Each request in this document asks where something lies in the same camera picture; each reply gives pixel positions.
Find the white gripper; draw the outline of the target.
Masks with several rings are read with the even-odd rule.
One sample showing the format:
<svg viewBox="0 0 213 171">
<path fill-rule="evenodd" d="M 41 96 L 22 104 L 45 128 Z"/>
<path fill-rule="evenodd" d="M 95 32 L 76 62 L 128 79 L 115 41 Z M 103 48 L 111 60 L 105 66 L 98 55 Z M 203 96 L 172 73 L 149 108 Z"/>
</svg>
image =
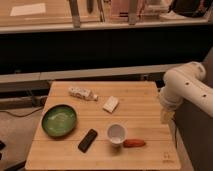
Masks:
<svg viewBox="0 0 213 171">
<path fill-rule="evenodd" d="M 159 101 L 162 106 L 160 113 L 161 123 L 168 124 L 175 114 L 177 104 L 175 102 L 168 101 L 164 97 L 160 97 Z"/>
</svg>

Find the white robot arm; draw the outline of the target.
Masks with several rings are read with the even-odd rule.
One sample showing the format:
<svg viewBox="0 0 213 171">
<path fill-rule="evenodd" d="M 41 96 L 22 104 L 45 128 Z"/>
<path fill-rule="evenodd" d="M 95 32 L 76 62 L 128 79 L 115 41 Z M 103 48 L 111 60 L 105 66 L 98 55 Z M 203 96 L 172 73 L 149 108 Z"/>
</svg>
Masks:
<svg viewBox="0 0 213 171">
<path fill-rule="evenodd" d="M 162 105 L 161 123 L 167 124 L 186 99 L 213 117 L 213 88 L 205 85 L 206 69 L 199 62 L 189 62 L 166 71 L 165 86 L 158 99 Z"/>
</svg>

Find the dark robot base panel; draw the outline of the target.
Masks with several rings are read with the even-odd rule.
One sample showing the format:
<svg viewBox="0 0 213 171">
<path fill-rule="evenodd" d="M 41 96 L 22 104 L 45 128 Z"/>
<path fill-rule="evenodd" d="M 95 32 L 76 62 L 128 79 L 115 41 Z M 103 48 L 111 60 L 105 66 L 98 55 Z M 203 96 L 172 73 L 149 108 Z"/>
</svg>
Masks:
<svg viewBox="0 0 213 171">
<path fill-rule="evenodd" d="M 175 123 L 181 171 L 213 171 L 213 118 L 185 100 Z"/>
</svg>

